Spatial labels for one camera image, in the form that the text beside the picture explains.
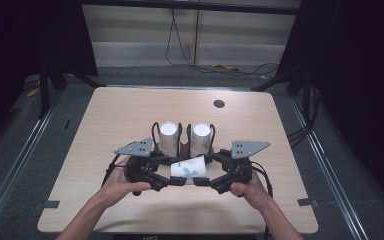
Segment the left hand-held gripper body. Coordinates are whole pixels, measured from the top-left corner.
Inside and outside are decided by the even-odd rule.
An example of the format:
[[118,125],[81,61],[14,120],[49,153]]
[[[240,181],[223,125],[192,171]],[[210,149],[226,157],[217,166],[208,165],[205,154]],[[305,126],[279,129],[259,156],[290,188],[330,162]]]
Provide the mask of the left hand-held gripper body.
[[169,185],[169,178],[157,174],[160,164],[168,156],[153,150],[154,140],[146,138],[134,141],[114,150],[116,155],[129,156],[127,177],[131,182],[146,182],[155,191]]

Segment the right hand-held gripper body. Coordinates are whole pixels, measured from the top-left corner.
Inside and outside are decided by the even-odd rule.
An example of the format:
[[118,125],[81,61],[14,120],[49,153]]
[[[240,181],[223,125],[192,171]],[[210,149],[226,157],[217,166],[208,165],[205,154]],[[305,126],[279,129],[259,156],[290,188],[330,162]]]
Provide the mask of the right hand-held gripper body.
[[230,150],[221,149],[212,159],[222,165],[225,175],[210,181],[210,186],[219,194],[231,190],[234,182],[248,183],[252,179],[250,157],[270,146],[267,141],[233,141]]

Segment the leaf print paper cup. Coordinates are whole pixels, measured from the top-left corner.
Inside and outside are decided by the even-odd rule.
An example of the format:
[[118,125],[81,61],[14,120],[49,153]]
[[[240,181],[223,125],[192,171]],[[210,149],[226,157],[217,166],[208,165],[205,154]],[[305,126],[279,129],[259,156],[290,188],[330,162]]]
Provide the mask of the leaf print paper cup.
[[203,156],[180,161],[171,165],[171,175],[192,179],[194,177],[206,177],[206,164]]

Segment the person's right hand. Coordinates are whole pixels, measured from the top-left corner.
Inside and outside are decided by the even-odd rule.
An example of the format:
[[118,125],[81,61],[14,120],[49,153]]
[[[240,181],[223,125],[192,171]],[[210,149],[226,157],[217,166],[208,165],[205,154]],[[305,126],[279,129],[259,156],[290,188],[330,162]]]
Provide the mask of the person's right hand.
[[268,210],[274,204],[273,198],[269,196],[255,171],[252,172],[252,179],[247,184],[232,183],[231,193],[236,197],[244,197],[254,209],[260,212]]

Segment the person's left hand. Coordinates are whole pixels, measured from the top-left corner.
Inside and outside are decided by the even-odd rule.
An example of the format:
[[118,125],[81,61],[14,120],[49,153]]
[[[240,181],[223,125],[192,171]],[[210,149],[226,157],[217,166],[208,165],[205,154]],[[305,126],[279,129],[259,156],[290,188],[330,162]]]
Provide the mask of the person's left hand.
[[128,159],[117,163],[111,174],[98,191],[99,205],[103,209],[114,206],[129,193],[142,192],[151,189],[149,183],[131,182],[126,176]]

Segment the black metal stand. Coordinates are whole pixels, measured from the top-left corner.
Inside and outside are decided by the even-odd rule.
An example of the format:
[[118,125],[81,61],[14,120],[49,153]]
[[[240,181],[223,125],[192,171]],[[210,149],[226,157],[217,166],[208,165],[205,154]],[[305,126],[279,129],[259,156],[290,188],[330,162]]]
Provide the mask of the black metal stand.
[[43,118],[50,109],[49,83],[52,83],[56,90],[65,90],[68,86],[68,82],[64,77],[65,74],[71,74],[93,88],[105,87],[105,84],[92,80],[86,74],[68,65],[64,65],[58,62],[44,63],[41,66],[39,74],[39,89],[41,94],[40,118]]
[[263,92],[275,84],[283,83],[286,81],[289,81],[286,89],[286,92],[289,96],[297,96],[300,90],[303,91],[303,113],[306,118],[309,118],[311,73],[307,67],[298,66],[284,73],[277,74],[274,78],[271,78],[266,83],[263,83],[257,87],[252,87],[251,91]]

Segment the thin vertical pole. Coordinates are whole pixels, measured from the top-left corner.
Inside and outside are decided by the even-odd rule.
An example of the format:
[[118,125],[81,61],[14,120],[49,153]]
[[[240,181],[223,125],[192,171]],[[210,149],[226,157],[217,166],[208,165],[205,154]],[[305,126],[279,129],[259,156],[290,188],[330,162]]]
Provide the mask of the thin vertical pole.
[[194,25],[194,48],[193,48],[193,64],[198,64],[199,53],[199,31],[200,31],[200,10],[195,12],[195,25]]

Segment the black overhead bar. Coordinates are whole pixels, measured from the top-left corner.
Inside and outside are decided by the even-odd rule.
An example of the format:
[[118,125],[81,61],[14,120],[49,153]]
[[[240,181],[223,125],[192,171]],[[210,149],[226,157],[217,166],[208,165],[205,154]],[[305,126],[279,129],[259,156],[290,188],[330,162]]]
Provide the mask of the black overhead bar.
[[218,12],[258,13],[274,15],[299,15],[302,10],[290,7],[254,6],[222,3],[160,0],[78,0],[81,4],[99,6],[142,7],[159,9],[202,10]]

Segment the black curtain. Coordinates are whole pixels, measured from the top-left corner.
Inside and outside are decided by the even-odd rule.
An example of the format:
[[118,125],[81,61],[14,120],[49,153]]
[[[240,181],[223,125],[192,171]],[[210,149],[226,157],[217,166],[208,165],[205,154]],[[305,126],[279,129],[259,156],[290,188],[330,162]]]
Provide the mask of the black curtain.
[[384,189],[384,0],[301,0],[280,72],[310,72],[355,154]]
[[81,0],[0,0],[0,131],[25,79],[98,74]]

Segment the aluminium floor rail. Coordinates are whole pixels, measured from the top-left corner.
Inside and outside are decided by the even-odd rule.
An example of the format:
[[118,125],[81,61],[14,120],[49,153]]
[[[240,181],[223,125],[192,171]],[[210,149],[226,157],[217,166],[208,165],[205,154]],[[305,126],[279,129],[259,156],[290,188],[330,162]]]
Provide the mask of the aluminium floor rail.
[[345,193],[316,132],[309,130],[306,138],[354,240],[369,240],[360,218]]
[[21,152],[18,154],[7,176],[0,185],[0,214],[3,211],[5,205],[7,204],[7,201],[11,193],[13,192],[13,189],[15,188],[19,178],[21,177],[25,167],[27,166],[37,144],[41,140],[41,137],[54,114],[55,108],[60,102],[62,94],[62,90],[58,90],[55,93],[54,99],[52,100],[50,107],[45,111],[44,115],[37,121]]

